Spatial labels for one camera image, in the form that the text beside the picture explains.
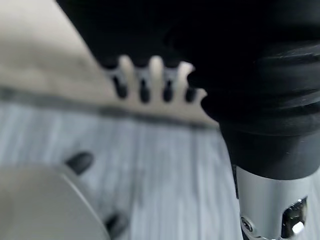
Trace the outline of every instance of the black rubber tip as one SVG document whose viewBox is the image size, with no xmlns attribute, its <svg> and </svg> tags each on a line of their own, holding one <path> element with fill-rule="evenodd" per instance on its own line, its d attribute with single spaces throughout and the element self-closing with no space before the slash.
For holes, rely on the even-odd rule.
<svg viewBox="0 0 320 240">
<path fill-rule="evenodd" d="M 126 99 L 128 97 L 128 87 L 124 85 L 117 86 L 115 88 L 116 94 L 120 99 Z"/>
<path fill-rule="evenodd" d="M 65 161 L 76 175 L 83 174 L 94 163 L 94 156 L 90 152 L 80 152 Z"/>
<path fill-rule="evenodd" d="M 174 98 L 174 90 L 172 89 L 172 87 L 165 87 L 163 89 L 162 97 L 166 103 L 170 103 L 172 101 L 172 99 Z"/>
<path fill-rule="evenodd" d="M 197 97 L 197 89 L 188 87 L 185 92 L 185 101 L 187 103 L 193 103 Z"/>
<path fill-rule="evenodd" d="M 116 76 L 114 76 L 112 80 L 113 80 L 113 83 L 115 86 L 115 91 L 116 91 L 116 94 L 118 95 L 118 97 L 120 99 L 126 99 L 128 96 L 127 85 L 120 84 L 119 79 Z"/>
<path fill-rule="evenodd" d="M 143 104 L 147 104 L 151 100 L 151 93 L 150 89 L 147 87 L 147 83 L 145 80 L 141 81 L 141 86 L 140 86 L 140 100 Z"/>
<path fill-rule="evenodd" d="M 129 220 L 123 212 L 116 212 L 104 221 L 104 226 L 113 240 L 119 237 L 128 227 Z"/>
</svg>

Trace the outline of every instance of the gray wooden floor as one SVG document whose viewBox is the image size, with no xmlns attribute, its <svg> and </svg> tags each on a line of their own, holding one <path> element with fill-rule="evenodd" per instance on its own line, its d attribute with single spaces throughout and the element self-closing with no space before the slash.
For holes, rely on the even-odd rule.
<svg viewBox="0 0 320 240">
<path fill-rule="evenodd" d="M 218 129 L 155 121 L 4 94 L 2 165 L 59 164 L 82 150 L 95 165 L 81 176 L 101 218 L 126 211 L 126 240 L 240 240 L 239 207 Z M 307 231 L 319 235 L 320 176 L 314 179 Z"/>
</svg>

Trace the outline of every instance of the silver metal tube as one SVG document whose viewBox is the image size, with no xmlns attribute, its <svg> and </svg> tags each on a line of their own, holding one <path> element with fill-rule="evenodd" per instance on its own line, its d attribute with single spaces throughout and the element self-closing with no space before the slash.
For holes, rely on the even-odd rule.
<svg viewBox="0 0 320 240">
<path fill-rule="evenodd" d="M 236 168 L 240 222 L 255 240 L 293 239 L 303 231 L 312 176 L 276 180 Z"/>
</svg>

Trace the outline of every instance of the screw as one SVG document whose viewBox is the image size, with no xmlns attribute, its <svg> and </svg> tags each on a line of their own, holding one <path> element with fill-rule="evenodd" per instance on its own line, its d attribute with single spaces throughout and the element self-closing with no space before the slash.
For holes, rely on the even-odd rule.
<svg viewBox="0 0 320 240">
<path fill-rule="evenodd" d="M 241 217 L 241 222 L 242 222 L 243 226 L 244 226 L 249 232 L 252 232 L 252 231 L 253 231 L 253 228 L 252 228 L 251 224 L 250 224 L 244 217 Z"/>
</svg>

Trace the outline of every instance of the black rubber boot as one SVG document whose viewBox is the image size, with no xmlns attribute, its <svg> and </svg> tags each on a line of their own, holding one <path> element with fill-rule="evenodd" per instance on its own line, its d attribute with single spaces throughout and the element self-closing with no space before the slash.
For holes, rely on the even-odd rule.
<svg viewBox="0 0 320 240">
<path fill-rule="evenodd" d="M 94 163 L 94 156 L 90 152 L 80 152 L 65 161 L 67 165 L 76 175 L 83 174 Z"/>
<path fill-rule="evenodd" d="M 104 221 L 104 226 L 113 240 L 119 237 L 128 227 L 129 220 L 123 212 L 115 212 Z"/>
</svg>

